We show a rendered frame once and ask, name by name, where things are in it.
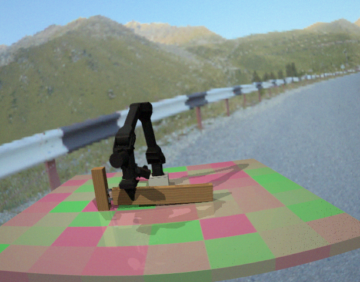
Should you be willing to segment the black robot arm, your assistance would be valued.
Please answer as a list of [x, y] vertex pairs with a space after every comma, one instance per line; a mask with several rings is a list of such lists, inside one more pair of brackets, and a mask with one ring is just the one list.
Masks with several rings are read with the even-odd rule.
[[[154, 131], [151, 123], [151, 116], [153, 113], [153, 106], [149, 102], [132, 103], [129, 106], [125, 123], [116, 133], [113, 147], [113, 154], [110, 155], [110, 165], [115, 168], [120, 168], [128, 163], [133, 163], [134, 158], [134, 144], [136, 134], [134, 132], [138, 119], [142, 123], [145, 134], [145, 141], [147, 145], [146, 159], [148, 165], [152, 166], [152, 176], [162, 176], [162, 165], [166, 163], [165, 156], [161, 148], [156, 144]], [[135, 178], [143, 177], [149, 179], [151, 170], [147, 165], [142, 167], [135, 166]]]

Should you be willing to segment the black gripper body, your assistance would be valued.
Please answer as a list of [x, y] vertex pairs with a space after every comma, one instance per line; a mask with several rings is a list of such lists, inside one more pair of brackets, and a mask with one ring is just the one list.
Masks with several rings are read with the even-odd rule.
[[128, 163], [121, 167], [123, 172], [122, 180], [119, 184], [119, 189], [132, 189], [136, 188], [136, 178], [135, 178], [135, 166], [136, 163]]

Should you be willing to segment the brown wooden post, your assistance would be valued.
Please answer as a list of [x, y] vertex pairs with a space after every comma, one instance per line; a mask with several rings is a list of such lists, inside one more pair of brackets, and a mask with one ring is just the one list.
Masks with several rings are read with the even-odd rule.
[[111, 203], [108, 201], [110, 195], [108, 194], [108, 182], [105, 167], [94, 167], [91, 169], [91, 175], [94, 183], [98, 211], [109, 211]]

